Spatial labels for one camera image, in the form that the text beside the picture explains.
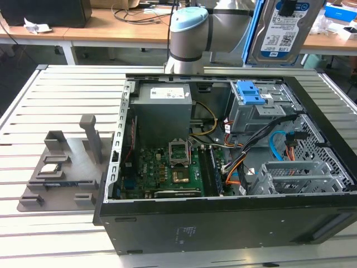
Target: blue drive latch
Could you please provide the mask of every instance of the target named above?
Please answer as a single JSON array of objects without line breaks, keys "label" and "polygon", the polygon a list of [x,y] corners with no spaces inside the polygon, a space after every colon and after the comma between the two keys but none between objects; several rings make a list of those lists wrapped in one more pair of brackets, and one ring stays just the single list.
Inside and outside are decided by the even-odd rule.
[{"label": "blue drive latch", "polygon": [[252,81],[238,81],[237,90],[247,105],[264,105],[265,100],[259,95],[259,89]]}]

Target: white sticker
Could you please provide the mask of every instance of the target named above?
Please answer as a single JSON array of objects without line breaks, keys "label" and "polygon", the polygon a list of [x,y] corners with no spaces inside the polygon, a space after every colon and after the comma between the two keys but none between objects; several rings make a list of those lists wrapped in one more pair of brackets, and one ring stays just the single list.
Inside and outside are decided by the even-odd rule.
[{"label": "white sticker", "polygon": [[242,195],[246,195],[247,194],[247,191],[243,188],[243,186],[239,186],[239,192],[242,194]]},{"label": "white sticker", "polygon": [[59,183],[46,183],[45,186],[54,186],[54,187],[58,187],[61,186],[61,184]]},{"label": "white sticker", "polygon": [[224,125],[225,133],[230,134],[230,125]]},{"label": "white sticker", "polygon": [[247,175],[254,175],[255,174],[255,170],[252,167],[251,169],[248,169]]},{"label": "white sticker", "polygon": [[272,99],[272,98],[273,98],[270,94],[260,94],[260,96],[261,96],[263,99]]},{"label": "white sticker", "polygon": [[290,52],[299,32],[298,21],[306,16],[310,7],[309,3],[298,3],[293,15],[285,17],[279,15],[280,7],[278,5],[274,8],[262,48],[260,49],[261,51],[266,51],[266,53],[262,54],[267,57],[281,57],[286,54],[284,52]]},{"label": "white sticker", "polygon": [[152,88],[151,99],[184,99],[184,88]]}]

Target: open computer tower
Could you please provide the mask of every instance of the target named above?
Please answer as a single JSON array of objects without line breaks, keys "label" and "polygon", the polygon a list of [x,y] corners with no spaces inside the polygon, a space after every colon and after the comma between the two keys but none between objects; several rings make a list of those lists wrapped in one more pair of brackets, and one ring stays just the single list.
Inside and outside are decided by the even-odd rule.
[{"label": "open computer tower", "polygon": [[127,75],[95,219],[120,255],[321,243],[356,163],[294,77]]}]

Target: hard drive label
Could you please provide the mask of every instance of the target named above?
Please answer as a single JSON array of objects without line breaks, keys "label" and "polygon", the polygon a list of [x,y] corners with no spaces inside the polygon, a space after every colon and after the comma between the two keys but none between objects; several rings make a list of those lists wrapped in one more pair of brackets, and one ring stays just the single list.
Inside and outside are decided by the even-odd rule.
[{"label": "hard drive label", "polygon": [[281,58],[288,54],[299,32],[298,21],[307,14],[309,3],[297,3],[292,16],[279,15],[281,2],[277,3],[261,47],[262,55]]}]

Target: black box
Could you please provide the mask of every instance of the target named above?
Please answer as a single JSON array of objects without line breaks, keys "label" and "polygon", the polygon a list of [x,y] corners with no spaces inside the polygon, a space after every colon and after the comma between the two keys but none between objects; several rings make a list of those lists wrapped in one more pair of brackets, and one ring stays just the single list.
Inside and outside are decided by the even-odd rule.
[{"label": "black box", "polygon": [[22,26],[23,18],[36,24],[83,28],[91,15],[89,0],[0,0],[9,26]]}]

